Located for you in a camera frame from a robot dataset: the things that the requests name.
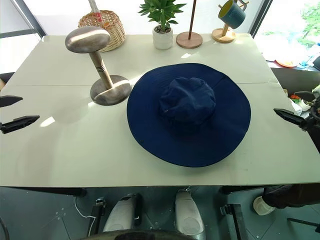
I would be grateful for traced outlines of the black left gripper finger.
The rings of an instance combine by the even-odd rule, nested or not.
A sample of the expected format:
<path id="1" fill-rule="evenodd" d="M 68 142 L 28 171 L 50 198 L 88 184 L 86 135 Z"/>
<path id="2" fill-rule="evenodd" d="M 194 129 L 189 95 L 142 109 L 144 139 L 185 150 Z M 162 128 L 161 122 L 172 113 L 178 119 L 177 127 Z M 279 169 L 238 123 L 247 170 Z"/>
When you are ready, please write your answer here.
<path id="1" fill-rule="evenodd" d="M 20 96 L 15 95 L 4 95 L 0 97 L 0 108 L 13 105 L 19 101 L 23 100 Z"/>
<path id="2" fill-rule="evenodd" d="M 3 134 L 14 132 L 33 124 L 39 118 L 40 118 L 39 115 L 29 115 L 29 116 L 22 116 L 19 118 L 15 118 L 10 122 L 0 123 L 0 131 Z"/>

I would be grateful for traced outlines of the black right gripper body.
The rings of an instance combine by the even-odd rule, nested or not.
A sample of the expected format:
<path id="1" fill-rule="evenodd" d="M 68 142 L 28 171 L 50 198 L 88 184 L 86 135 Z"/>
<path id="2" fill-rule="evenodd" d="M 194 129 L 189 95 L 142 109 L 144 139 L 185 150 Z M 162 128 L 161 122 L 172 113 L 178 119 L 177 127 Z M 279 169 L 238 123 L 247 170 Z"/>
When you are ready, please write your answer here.
<path id="1" fill-rule="evenodd" d="M 306 117 L 299 125 L 303 131 L 311 130 L 312 128 L 320 128 L 320 98 L 316 98 L 309 109 L 308 117 Z"/>

